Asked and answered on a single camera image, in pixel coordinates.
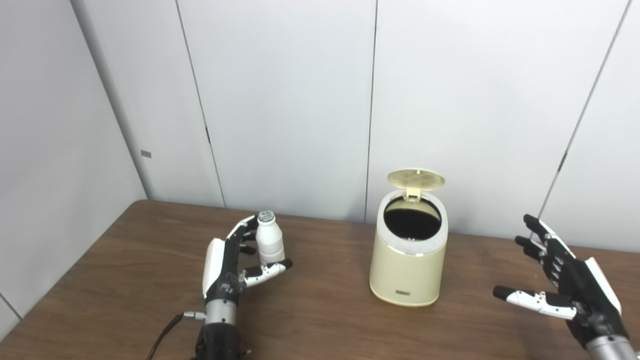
silver cylinder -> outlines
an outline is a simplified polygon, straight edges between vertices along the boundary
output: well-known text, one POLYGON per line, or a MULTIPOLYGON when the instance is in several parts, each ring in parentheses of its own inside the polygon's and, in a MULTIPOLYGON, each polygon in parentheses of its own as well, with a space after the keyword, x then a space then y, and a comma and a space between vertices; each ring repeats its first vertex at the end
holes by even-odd
POLYGON ((593 360, 637 360, 636 352, 624 336, 610 335, 595 338, 587 343, 587 351, 593 360))
POLYGON ((205 319, 205 323, 223 322, 235 325, 236 308, 236 303, 230 300, 211 300, 207 303, 207 318, 205 319))

wooden table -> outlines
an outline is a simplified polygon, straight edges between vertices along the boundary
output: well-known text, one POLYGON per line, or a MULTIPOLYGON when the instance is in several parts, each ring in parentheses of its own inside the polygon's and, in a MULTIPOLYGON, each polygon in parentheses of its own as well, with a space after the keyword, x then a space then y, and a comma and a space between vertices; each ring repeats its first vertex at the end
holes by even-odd
MULTIPOLYGON (((133 204, 0 344, 0 359, 144 359, 173 315, 204 310, 209 241, 248 215, 133 204)), ((237 326, 249 360, 588 358, 562 320, 493 298, 496 284, 552 291, 512 241, 451 234, 440 299, 408 308, 369 289, 372 225, 291 216, 278 223, 294 266, 241 298, 237 326)), ((572 249, 597 257, 627 329, 640 336, 640 254, 572 249)), ((183 320, 154 359, 189 359, 200 326, 183 320)))

black cable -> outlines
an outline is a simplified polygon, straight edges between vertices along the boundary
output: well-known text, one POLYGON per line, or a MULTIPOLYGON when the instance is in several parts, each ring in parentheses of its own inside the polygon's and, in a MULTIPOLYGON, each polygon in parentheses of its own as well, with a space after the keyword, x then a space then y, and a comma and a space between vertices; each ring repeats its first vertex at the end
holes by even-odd
POLYGON ((171 320, 171 322, 169 322, 166 327, 164 327, 164 330, 162 330, 162 332, 160 333, 160 336, 158 336, 158 339, 156 340, 156 342, 154 343, 154 346, 151 347, 151 350, 149 351, 149 355, 147 356, 147 360, 151 360, 151 358, 154 356, 154 354, 156 353, 156 349, 158 348, 158 345, 160 345, 160 341, 162 341, 162 339, 164 338, 165 335, 167 335, 171 329, 173 329, 173 327, 180 322, 180 320, 182 320, 182 318, 184 317, 184 314, 178 314, 176 315, 173 320, 171 320))

brown table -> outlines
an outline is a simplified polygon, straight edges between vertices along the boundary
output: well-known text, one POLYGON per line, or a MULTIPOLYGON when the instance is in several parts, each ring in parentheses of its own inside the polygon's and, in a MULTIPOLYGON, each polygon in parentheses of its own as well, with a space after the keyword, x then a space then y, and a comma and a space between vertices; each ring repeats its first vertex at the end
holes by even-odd
MULTIPOLYGON (((0 359, 144 359, 173 315, 204 310, 209 240, 248 215, 136 202, 0 343, 0 359)), ((249 360, 588 358, 562 320, 492 297, 496 284, 552 291, 512 241, 451 234, 440 299, 408 308, 369 289, 372 225, 291 216, 278 223, 294 266, 241 298, 237 326, 249 360)), ((640 254, 572 249, 597 257, 627 330, 640 336, 640 254)), ((183 320, 154 359, 189 359, 200 326, 183 320)))

white wall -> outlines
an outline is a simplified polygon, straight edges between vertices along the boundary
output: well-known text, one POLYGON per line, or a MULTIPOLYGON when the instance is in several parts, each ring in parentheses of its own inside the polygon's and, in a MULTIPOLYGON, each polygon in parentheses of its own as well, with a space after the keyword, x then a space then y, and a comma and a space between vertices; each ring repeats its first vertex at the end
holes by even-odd
POLYGON ((72 2, 149 197, 224 206, 175 1, 72 2))
POLYGON ((1 1, 0 49, 0 291, 24 316, 145 195, 70 3, 1 1))
POLYGON ((367 221, 425 167, 451 231, 510 238, 537 214, 625 0, 378 2, 367 221))
POLYGON ((227 207, 362 221, 375 0, 179 4, 227 207))
POLYGON ((453 231, 507 238, 626 4, 379 0, 369 138, 375 0, 178 1, 188 47, 174 1, 72 2, 151 197, 372 222, 387 174, 427 167, 453 231))
POLYGON ((640 252, 640 3, 632 3, 542 218, 569 244, 640 252))

